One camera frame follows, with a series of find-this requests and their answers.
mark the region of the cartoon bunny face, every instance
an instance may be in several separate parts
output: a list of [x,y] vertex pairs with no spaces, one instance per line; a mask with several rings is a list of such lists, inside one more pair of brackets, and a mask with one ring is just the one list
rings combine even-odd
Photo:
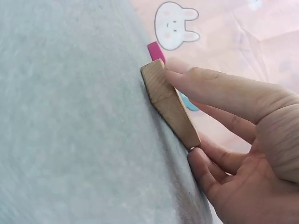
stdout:
[[166,50],[175,50],[183,42],[194,42],[200,38],[198,33],[187,31],[186,21],[198,18],[192,8],[182,8],[174,2],[166,2],[157,10],[155,32],[159,44]]

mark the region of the wooden block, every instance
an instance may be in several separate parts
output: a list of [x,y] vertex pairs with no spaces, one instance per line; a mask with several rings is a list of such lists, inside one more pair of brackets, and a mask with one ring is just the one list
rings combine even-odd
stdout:
[[187,149],[200,145],[200,139],[181,98],[164,77],[161,59],[141,67],[141,74],[151,103]]

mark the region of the pink fabric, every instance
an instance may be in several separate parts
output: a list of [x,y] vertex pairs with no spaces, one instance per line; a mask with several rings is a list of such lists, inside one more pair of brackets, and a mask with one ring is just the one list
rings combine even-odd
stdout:
[[165,57],[157,42],[150,43],[148,45],[148,49],[149,49],[149,54],[151,56],[151,59],[153,61],[157,59],[161,59],[165,64]]
[[[166,59],[282,84],[299,93],[298,0],[131,0]],[[202,112],[199,131],[236,151],[249,146]]]

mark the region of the gray felt surface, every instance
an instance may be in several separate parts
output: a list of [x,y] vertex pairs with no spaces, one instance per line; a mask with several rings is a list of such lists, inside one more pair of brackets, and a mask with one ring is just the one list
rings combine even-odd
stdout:
[[0,223],[206,224],[126,0],[0,0]]

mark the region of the hand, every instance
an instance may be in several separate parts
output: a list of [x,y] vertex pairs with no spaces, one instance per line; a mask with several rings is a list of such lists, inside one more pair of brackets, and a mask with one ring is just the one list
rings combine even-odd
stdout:
[[284,88],[175,60],[165,76],[200,110],[251,144],[230,152],[200,134],[193,175],[225,224],[299,223],[299,97]]

